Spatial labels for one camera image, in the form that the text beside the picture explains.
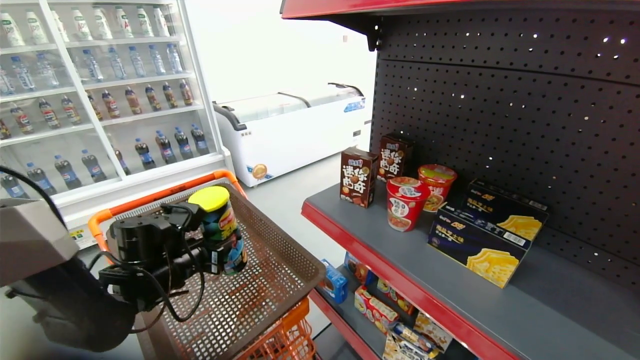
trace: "robotic arm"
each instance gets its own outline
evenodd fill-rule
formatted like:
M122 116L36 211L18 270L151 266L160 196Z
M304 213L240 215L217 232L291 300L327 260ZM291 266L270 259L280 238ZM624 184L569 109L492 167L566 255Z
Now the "robotic arm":
M200 206L183 202L163 206L162 215L117 220L109 228L117 257L99 254L113 264L96 279L90 268L98 257L89 268L76 257L79 247L46 201L0 199L0 286L9 287L7 297L20 297L36 311L33 321L49 340L93 352L110 350L139 332L132 327L141 311L164 304L179 322L195 313L204 292L203 269L220 274L223 265L211 265L211 259L223 256L231 244L212 246L185 236L205 215ZM181 318L170 292L194 274L200 276L200 298Z

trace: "red shelf edge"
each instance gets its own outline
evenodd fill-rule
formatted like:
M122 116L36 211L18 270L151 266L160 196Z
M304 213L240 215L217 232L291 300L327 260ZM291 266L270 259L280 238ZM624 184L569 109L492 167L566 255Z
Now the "red shelf edge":
M339 224L336 224L332 219L322 213L322 211L319 211L313 205L309 204L308 201L303 203L301 213L302 216L311 221L312 224L322 230L340 246L344 247L358 260L369 265L376 275L393 284L396 291L408 299L413 305L431 316L436 323L449 331L456 340L464 343L477 357L490 360L518 359L517 356L500 346L494 339L491 339L481 332L461 315L449 309L449 307L441 303L426 290L420 288L415 281L405 276L402 271L396 269L386 258L361 243L352 234L349 234Z
M311 290L309 297L313 300L320 311L326 315L331 324L342 334L344 339L356 350L363 359L379 359L380 357L367 345L366 342L355 332L349 324L338 314L316 289Z

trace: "orange basket handle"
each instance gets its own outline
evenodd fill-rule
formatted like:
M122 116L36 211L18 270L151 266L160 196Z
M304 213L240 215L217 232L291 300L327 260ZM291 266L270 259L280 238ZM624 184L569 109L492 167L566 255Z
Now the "orange basket handle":
M200 186L202 184L210 183L211 181L227 178L231 185L236 188L236 190L246 199L246 194L244 190L238 183L236 176L229 170L217 170L212 172L211 174L204 175L197 179L187 181L186 183L176 185L172 188L161 190L159 192L141 197L140 199L132 200L126 202L122 205L115 206L111 209L105 209L98 211L94 216L89 219L89 231L91 231L91 235L95 238L95 241L98 243L101 251L109 251L109 245L100 230L100 223L109 220L110 218L116 217L122 213L126 213L127 211L131 211L133 209L139 208L140 206L144 206L150 204L154 201L161 200L165 197L169 197L173 194L183 192L190 188L194 188L196 186Z

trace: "refrigerator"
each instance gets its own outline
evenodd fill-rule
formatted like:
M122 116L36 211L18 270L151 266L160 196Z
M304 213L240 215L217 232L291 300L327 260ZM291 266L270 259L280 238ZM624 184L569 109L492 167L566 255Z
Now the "refrigerator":
M52 196L81 247L99 210L233 171L183 1L2 0L0 11L0 164ZM0 183L2 197L38 198L7 174Z

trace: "dark blue snack box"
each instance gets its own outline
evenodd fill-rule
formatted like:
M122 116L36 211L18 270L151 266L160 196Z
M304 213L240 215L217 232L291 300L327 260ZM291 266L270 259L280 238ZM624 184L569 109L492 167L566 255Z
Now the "dark blue snack box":
M547 221L548 207L483 180L473 180L464 201L465 211L533 241Z
M428 243L501 288L531 246L530 240L448 204L436 213Z
M325 293L331 296L336 303L341 304L347 298L349 291L347 289L347 278L340 274L327 260L322 259L322 263L326 267L326 277L320 284L320 287Z

